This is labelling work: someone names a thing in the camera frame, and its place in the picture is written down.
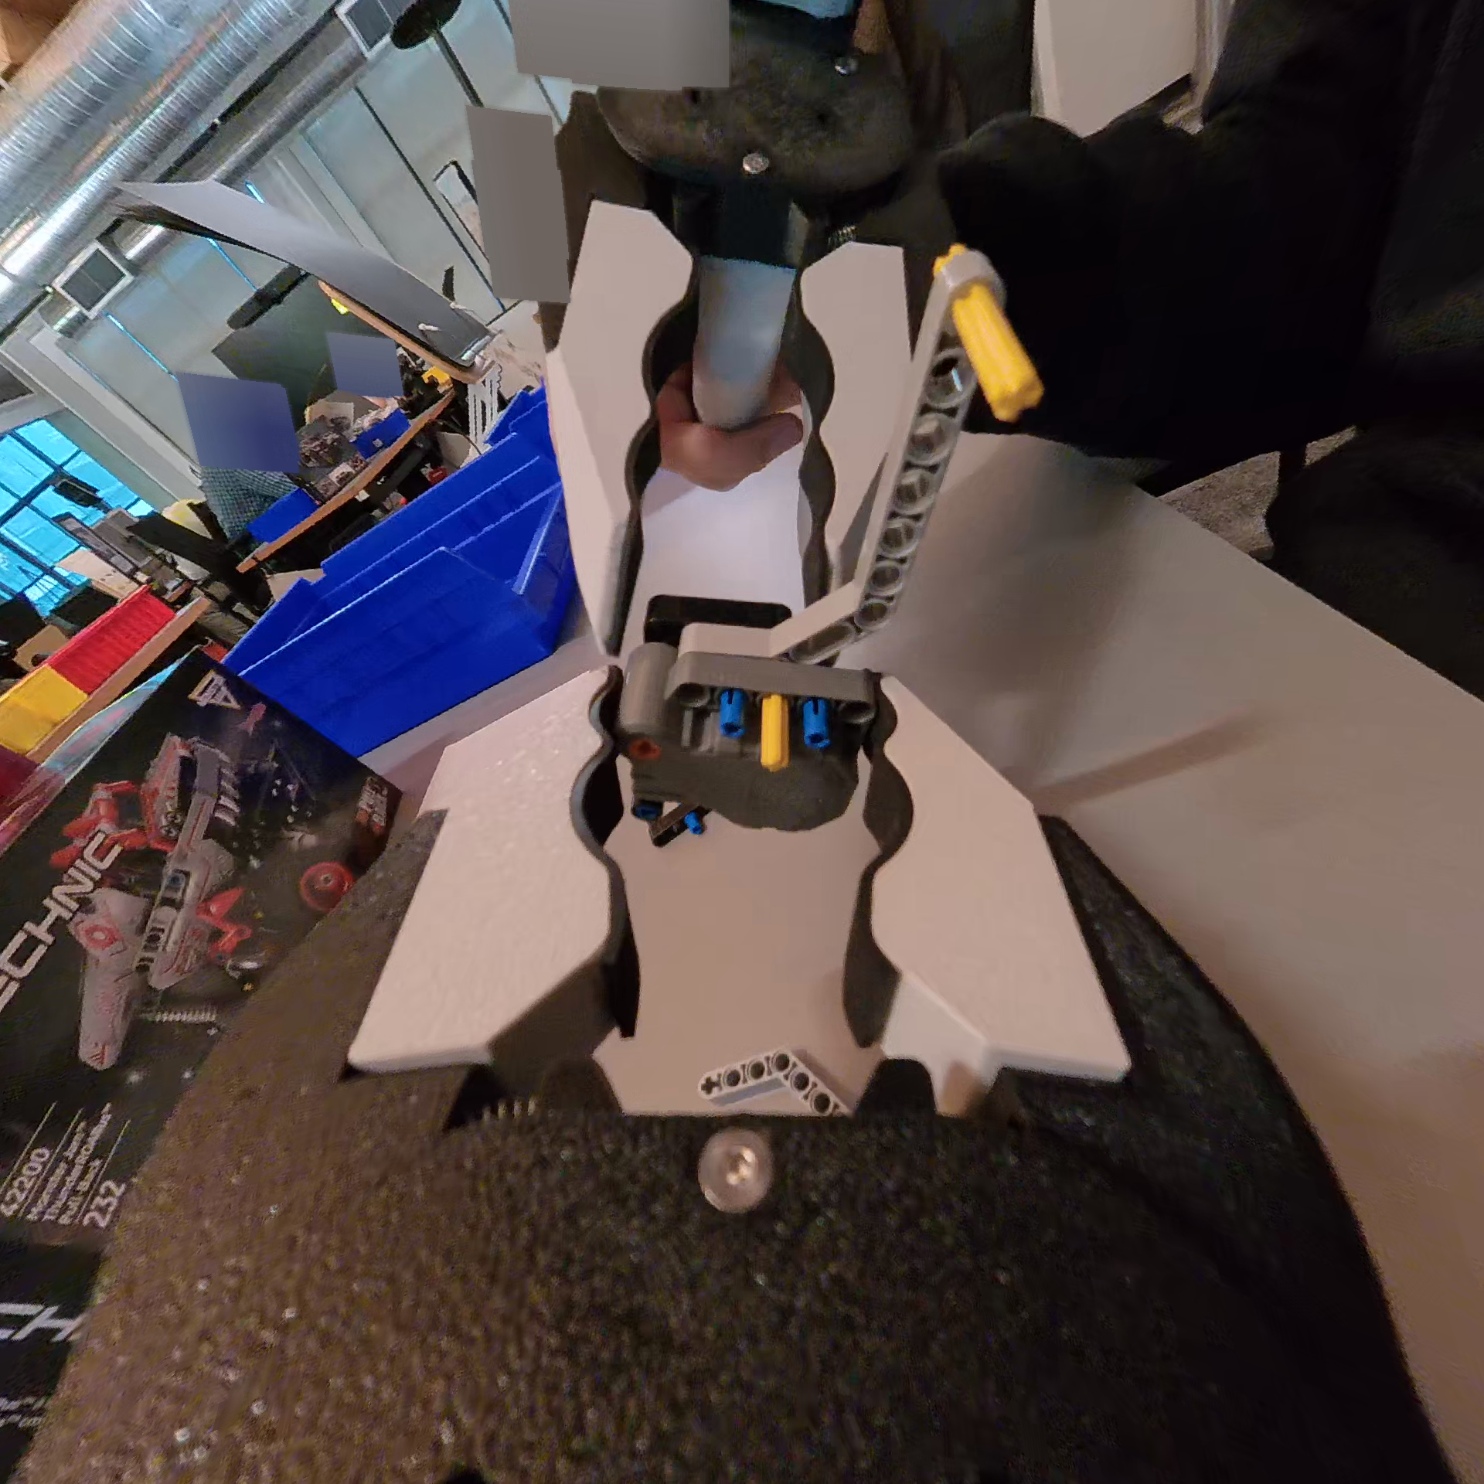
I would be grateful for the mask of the person's right forearm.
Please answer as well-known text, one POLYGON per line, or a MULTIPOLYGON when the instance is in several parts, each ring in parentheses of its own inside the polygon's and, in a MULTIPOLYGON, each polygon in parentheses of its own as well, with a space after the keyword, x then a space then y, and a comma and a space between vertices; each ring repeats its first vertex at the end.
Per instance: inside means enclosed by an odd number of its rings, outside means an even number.
POLYGON ((997 119, 939 160, 1086 452, 1476 424, 1484 6, 1233 6, 1202 129, 997 119))

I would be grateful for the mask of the yellow plastic bin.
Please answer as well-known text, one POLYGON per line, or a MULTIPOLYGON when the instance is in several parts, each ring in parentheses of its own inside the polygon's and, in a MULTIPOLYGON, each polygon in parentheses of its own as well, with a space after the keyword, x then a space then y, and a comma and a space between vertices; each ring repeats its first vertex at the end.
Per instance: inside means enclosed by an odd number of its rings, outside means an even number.
POLYGON ((29 670, 0 692, 0 745, 29 755, 54 724, 70 724, 84 704, 84 689, 54 675, 47 665, 29 670))

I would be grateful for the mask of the wooden background table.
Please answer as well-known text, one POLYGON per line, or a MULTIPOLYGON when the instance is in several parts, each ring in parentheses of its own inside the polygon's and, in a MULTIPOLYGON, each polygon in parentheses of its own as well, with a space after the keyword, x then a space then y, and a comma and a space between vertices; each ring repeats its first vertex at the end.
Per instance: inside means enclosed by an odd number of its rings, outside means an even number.
POLYGON ((312 503, 297 528, 284 528, 277 542, 256 542, 234 573, 250 575, 267 573, 277 550, 301 547, 312 528, 325 528, 332 516, 371 503, 402 458, 455 411, 458 384, 450 380, 441 398, 430 398, 402 439, 374 445, 374 458, 357 466, 357 480, 343 489, 332 489, 325 503, 312 503))

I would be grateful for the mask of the person's dark clothed torso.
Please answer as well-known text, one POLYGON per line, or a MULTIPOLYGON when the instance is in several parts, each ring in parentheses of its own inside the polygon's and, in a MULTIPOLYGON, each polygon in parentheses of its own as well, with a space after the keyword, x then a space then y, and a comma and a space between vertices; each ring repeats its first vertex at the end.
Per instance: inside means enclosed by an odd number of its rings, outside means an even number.
POLYGON ((1484 430, 1372 424, 1292 471, 1267 573, 1484 701, 1484 430))

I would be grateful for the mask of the tilted dark board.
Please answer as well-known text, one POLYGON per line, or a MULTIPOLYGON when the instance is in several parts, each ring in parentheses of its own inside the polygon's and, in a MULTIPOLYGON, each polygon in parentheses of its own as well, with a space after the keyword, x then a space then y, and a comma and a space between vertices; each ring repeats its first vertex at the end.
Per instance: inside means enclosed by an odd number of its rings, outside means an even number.
POLYGON ((190 180, 190 181, 118 181, 125 213, 220 245, 267 253, 286 269, 306 269, 325 280, 332 303, 360 307, 374 324, 388 324, 402 345, 475 368, 492 351, 492 324, 402 269, 392 257, 312 228, 286 210, 271 210, 234 181, 190 180))

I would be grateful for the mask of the blue plastic storage bin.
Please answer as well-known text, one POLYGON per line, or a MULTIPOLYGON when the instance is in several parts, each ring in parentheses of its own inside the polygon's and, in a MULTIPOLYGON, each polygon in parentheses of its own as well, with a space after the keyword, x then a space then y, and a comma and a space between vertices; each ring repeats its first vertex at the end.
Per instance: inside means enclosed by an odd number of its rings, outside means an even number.
POLYGON ((570 593, 579 564, 565 532, 546 532, 518 575, 492 575, 465 550, 441 547, 343 607, 332 607, 312 581, 284 593, 284 607, 225 652, 225 675, 343 755, 374 755, 383 740, 546 665, 570 593))
POLYGON ((500 452, 502 439, 553 458, 553 424, 546 424, 546 384, 524 384, 502 416, 482 436, 482 452, 500 452))
POLYGON ((423 498, 410 498, 402 516, 374 518, 360 542, 325 556, 325 575, 312 581, 319 598, 352 607, 374 581, 402 575, 423 550, 455 550, 475 532, 500 528, 502 516, 527 506, 561 484, 561 458, 527 439, 500 439, 475 466, 450 471, 423 498))

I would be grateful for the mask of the silver ventilation duct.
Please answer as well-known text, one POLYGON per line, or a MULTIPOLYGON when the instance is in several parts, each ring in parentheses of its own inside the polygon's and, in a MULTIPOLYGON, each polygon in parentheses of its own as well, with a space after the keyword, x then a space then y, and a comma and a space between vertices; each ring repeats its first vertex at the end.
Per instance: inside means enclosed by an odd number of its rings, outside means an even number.
POLYGON ((20 66, 0 107, 0 340, 111 253, 125 286, 166 228, 125 181, 237 181, 371 66, 343 6, 94 0, 20 66))

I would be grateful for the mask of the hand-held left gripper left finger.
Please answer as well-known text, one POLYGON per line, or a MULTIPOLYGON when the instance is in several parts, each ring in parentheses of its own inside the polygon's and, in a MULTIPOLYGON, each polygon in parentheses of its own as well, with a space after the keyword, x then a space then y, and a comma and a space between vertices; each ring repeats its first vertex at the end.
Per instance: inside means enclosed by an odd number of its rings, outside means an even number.
POLYGON ((621 794, 621 670, 592 670, 458 736, 423 815, 441 815, 357 1075, 546 1075, 641 1033, 641 938, 608 831, 621 794))

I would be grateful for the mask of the black printed toy set box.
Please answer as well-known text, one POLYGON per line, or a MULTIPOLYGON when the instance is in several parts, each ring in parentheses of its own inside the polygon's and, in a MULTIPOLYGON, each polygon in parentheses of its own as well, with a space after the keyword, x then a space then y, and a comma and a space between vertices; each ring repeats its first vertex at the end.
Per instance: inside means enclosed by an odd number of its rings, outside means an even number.
POLYGON ((14 794, 0 851, 0 1479, 42 1431, 105 1244, 250 987, 388 851, 402 786, 180 653, 14 794))

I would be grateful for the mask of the person's right hand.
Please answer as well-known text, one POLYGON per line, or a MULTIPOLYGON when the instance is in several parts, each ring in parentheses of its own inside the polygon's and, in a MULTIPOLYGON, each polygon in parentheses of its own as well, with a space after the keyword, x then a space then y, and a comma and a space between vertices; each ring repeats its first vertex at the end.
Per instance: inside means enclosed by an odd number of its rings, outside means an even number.
POLYGON ((714 430, 691 411, 691 359, 684 359, 657 390, 657 452, 663 471, 698 489, 737 489, 744 480, 768 471, 778 452, 804 439, 804 390, 789 368, 776 368, 768 416, 744 430, 714 430))

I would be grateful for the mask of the white desk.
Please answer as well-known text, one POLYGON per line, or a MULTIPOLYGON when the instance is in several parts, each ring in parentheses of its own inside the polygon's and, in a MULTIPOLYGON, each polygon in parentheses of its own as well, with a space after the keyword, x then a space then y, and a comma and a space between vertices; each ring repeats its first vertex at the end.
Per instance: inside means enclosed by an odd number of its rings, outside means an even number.
MULTIPOLYGON (((776 1131, 776 1191, 510 1193, 492 1479, 1476 1479, 1476 701, 1049 439, 858 644, 1030 794, 1134 1064, 776 1131)), ((858 828, 644 862, 641 1037, 847 1075, 858 828)))

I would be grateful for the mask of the window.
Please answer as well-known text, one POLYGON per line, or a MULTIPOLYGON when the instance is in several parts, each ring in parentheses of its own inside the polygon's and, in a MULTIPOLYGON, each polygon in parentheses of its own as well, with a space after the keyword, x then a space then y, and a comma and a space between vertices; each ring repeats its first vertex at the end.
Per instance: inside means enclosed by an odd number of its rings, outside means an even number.
POLYGON ((125 480, 80 452, 47 416, 0 436, 0 598, 54 613, 80 575, 64 556, 80 550, 73 528, 98 528, 111 506, 148 516, 125 480))

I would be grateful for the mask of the red plastic bin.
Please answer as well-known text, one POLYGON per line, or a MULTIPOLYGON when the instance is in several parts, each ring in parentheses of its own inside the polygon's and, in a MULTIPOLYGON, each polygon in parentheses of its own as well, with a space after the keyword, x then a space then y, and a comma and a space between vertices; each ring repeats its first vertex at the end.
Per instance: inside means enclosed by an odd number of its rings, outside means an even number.
POLYGON ((29 639, 7 639, 0 689, 25 689, 54 670, 73 692, 98 692, 131 653, 144 653, 180 613, 138 588, 131 598, 105 607, 94 623, 64 630, 64 622, 40 623, 29 639))

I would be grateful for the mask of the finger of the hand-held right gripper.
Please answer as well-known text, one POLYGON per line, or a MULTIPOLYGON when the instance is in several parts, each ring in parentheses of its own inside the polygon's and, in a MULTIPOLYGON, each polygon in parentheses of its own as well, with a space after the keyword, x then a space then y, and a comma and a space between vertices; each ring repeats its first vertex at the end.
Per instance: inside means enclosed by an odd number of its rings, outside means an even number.
POLYGON ((652 351, 690 307, 691 253, 652 213, 594 205, 546 353, 546 424, 565 480, 570 564, 600 653, 621 653, 644 556, 641 439, 657 424, 652 351))
POLYGON ((800 542, 804 598, 822 598, 863 542, 913 368, 900 245, 837 245, 789 294, 789 380, 804 390, 800 542))

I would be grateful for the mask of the grey toy brick motor assembly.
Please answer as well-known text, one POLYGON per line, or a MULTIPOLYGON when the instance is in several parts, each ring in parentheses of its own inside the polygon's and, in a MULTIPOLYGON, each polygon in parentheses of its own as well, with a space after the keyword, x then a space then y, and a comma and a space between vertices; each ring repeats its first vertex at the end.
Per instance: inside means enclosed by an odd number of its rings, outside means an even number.
POLYGON ((631 794, 706 805, 737 828, 822 828, 850 805, 875 675, 840 670, 840 653, 893 622, 968 398, 1021 424, 1040 402, 1040 375, 1003 320, 997 269, 953 245, 932 265, 910 398, 847 575, 804 613, 778 598, 652 593, 614 724, 631 794), (763 764, 768 692, 789 701, 783 770, 763 764))

